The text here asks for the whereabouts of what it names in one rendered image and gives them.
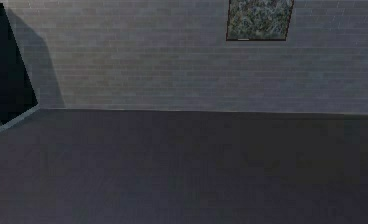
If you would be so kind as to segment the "dark framed abstract wall picture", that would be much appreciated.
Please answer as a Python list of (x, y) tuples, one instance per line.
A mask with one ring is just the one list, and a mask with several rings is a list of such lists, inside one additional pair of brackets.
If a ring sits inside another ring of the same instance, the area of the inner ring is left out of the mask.
[(285, 41), (295, 0), (229, 0), (227, 41)]

